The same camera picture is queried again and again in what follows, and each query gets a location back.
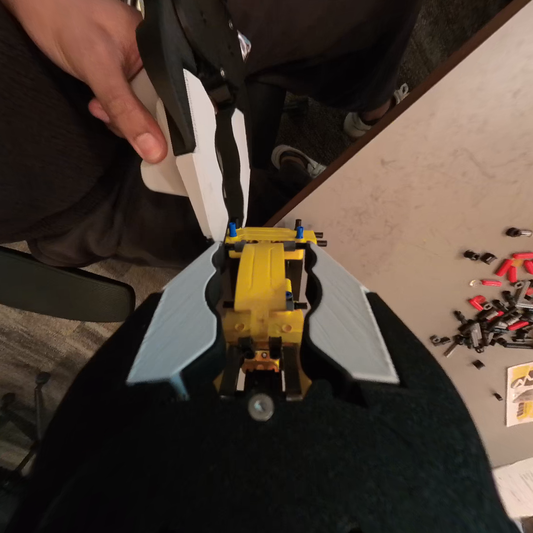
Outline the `white paper sheet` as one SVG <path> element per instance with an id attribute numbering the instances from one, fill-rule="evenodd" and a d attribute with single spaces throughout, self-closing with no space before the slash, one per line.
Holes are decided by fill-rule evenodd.
<path id="1" fill-rule="evenodd" d="M 498 467 L 492 475 L 508 516 L 532 517 L 532 458 Z"/>

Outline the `person's left hand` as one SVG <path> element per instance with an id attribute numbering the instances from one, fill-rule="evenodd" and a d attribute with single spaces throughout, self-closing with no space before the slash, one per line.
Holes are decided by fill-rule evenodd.
<path id="1" fill-rule="evenodd" d="M 136 30 L 141 13 L 122 1 L 2 1 L 37 47 L 86 84 L 90 113 L 126 139 L 148 163 L 167 143 L 130 82 L 143 69 Z"/>

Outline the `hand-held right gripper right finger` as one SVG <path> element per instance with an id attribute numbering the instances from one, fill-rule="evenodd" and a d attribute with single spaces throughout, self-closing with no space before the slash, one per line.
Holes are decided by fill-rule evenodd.
<path id="1" fill-rule="evenodd" d="M 311 379 L 340 385 L 399 385 L 400 378 L 368 299 L 369 290 L 315 243 L 305 248 L 301 360 Z"/>

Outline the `black office chair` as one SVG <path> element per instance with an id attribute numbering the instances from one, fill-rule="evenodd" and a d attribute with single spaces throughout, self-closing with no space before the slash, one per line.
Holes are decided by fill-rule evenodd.
<path id="1" fill-rule="evenodd" d="M 1 247 L 1 492 L 24 482 L 77 374 L 135 304 L 119 280 Z"/>

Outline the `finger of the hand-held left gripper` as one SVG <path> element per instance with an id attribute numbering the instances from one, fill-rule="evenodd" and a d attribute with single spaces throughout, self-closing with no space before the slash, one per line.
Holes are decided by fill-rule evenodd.
<path id="1" fill-rule="evenodd" d="M 229 222 L 242 228 L 248 212 L 250 162 L 245 118 L 237 108 L 220 110 L 220 167 Z"/>
<path id="2" fill-rule="evenodd" d="M 196 146 L 191 153 L 177 156 L 177 169 L 203 235 L 223 241 L 228 212 L 215 148 L 215 109 L 201 81 L 186 69 L 183 74 Z"/>

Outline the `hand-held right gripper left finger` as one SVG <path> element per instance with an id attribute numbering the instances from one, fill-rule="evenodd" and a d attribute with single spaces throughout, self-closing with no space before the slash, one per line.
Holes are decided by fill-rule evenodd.
<path id="1" fill-rule="evenodd" d="M 166 285 L 128 386 L 168 384 L 178 398 L 217 393 L 227 351 L 219 309 L 225 259 L 223 242 L 215 242 Z"/>

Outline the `yellow instruction leaflet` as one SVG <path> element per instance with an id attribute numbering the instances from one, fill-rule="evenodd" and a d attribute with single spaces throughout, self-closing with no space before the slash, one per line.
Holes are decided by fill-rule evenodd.
<path id="1" fill-rule="evenodd" d="M 507 369 L 506 427 L 532 422 L 532 362 Z"/>

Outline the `pile of small toy parts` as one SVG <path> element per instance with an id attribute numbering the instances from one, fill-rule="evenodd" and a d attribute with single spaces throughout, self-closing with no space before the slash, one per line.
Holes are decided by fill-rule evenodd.
<path id="1" fill-rule="evenodd" d="M 434 355 L 481 370 L 492 351 L 532 352 L 532 223 L 483 229 L 439 267 L 423 307 Z"/>

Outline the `yellow black toy brick model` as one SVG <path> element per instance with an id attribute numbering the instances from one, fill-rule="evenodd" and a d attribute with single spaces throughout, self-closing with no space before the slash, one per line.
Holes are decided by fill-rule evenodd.
<path id="1" fill-rule="evenodd" d="M 300 290 L 310 243 L 327 246 L 323 233 L 300 219 L 294 229 L 230 223 L 224 241 L 231 299 L 222 306 L 227 363 L 218 393 L 246 398 L 258 421 L 273 414 L 278 400 L 302 400 L 311 383 L 300 363 L 308 309 Z"/>

